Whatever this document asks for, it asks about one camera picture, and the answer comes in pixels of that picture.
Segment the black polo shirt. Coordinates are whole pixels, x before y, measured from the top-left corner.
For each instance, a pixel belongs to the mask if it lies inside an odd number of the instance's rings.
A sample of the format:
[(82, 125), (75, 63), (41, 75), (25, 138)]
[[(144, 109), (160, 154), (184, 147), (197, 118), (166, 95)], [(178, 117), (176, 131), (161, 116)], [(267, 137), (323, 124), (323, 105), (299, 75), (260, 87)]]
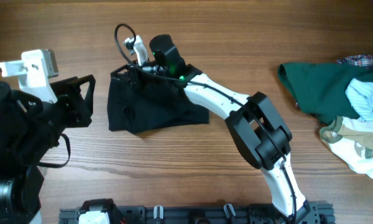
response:
[(150, 78), (128, 65), (110, 73), (110, 131), (132, 134), (190, 124), (208, 124), (209, 111), (193, 104), (170, 81)]

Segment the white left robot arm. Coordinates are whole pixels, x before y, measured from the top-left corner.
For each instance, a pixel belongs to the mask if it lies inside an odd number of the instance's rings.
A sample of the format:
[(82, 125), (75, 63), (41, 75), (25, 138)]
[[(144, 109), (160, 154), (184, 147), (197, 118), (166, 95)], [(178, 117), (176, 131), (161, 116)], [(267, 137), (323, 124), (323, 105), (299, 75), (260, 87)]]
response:
[(62, 167), (41, 159), (60, 138), (70, 147), (65, 129), (91, 124), (95, 82), (87, 75), (51, 83), (57, 102), (47, 103), (0, 81), (0, 223), (41, 219), (39, 169)]

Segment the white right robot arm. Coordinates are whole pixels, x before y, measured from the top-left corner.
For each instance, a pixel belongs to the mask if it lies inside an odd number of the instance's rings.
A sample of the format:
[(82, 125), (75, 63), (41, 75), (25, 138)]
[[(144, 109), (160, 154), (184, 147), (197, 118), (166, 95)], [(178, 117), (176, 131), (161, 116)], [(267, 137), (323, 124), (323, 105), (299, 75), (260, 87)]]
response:
[(165, 80), (182, 89), (187, 100), (223, 118), (240, 155), (261, 170), (272, 206), (285, 223), (299, 223), (308, 215), (291, 166), (291, 130), (267, 95), (237, 93), (212, 81), (192, 65), (171, 73), (167, 65), (149, 68), (129, 62), (145, 80)]

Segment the green garment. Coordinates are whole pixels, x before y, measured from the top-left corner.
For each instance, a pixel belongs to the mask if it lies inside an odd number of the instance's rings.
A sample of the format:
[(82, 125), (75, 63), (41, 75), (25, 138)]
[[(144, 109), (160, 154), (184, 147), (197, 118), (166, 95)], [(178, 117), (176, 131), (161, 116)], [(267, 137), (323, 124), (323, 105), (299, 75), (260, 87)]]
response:
[(347, 87), (353, 79), (373, 82), (373, 68), (339, 63), (283, 63), (277, 74), (301, 111), (326, 124), (337, 116), (358, 119)]

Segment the red plaid shirt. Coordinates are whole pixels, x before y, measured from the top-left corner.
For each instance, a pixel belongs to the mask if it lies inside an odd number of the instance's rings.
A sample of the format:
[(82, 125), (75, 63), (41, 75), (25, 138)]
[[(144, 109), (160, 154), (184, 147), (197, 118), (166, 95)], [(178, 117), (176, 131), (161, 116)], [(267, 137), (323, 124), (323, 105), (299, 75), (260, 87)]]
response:
[(355, 65), (358, 67), (372, 68), (373, 55), (352, 55), (347, 56), (336, 61), (339, 64)]

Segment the light blue striped shirt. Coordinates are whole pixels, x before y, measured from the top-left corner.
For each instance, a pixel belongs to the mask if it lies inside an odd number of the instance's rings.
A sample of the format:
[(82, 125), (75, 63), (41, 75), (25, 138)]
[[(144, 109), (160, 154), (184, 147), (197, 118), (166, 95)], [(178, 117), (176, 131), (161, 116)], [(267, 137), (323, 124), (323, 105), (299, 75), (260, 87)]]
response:
[(362, 82), (354, 78), (345, 94), (362, 121), (373, 121), (373, 82)]

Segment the beige cream garment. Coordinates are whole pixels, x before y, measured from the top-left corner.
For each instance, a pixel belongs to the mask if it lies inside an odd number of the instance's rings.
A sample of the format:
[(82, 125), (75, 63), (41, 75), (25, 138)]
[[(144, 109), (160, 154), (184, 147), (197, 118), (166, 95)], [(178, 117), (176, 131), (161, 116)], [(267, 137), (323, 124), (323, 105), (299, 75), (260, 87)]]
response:
[(338, 116), (320, 129), (320, 139), (351, 170), (373, 179), (373, 121)]

